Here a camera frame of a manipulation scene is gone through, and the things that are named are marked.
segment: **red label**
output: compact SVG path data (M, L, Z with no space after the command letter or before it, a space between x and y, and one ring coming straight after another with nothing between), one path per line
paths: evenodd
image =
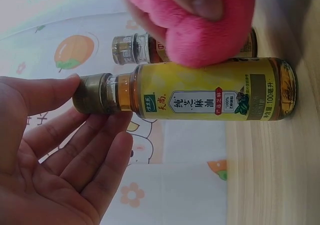
M222 89L220 87L215 90L215 114L222 114Z
M160 42L158 42L158 49L160 49L160 50L165 49L165 46L162 45Z

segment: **pink sponge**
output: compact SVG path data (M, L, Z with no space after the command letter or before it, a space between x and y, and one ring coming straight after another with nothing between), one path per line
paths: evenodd
M171 61L199 68L237 55L251 31L255 0L222 0L222 20L213 22L181 8L173 0L130 0L166 28L166 52Z

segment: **orange fruit print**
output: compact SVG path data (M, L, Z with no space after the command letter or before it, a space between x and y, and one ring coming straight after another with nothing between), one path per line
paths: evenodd
M209 168L222 180L227 180L227 160L208 161Z
M95 48L94 41L87 36L73 35L63 40L54 55L56 67L69 70L85 63Z

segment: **glass bottle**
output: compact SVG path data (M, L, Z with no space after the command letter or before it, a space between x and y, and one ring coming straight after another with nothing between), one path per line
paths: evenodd
M275 121L293 111L296 93L286 61L231 58L199 69L165 62L84 76L73 104L84 114L132 111L143 119Z
M170 62L166 47L148 33L116 36L112 41L112 55L118 65ZM256 58L257 55L257 36L252 28L247 41L235 58Z

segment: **gold bottle cap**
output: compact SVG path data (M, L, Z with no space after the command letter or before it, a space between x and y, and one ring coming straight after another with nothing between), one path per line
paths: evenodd
M105 104L108 102L106 83L111 75L110 73L100 73L80 77L80 84L72 97L73 105L79 113L109 113L109 106Z
M136 64L134 42L138 34L129 36L116 36L112 41L113 60L118 65Z

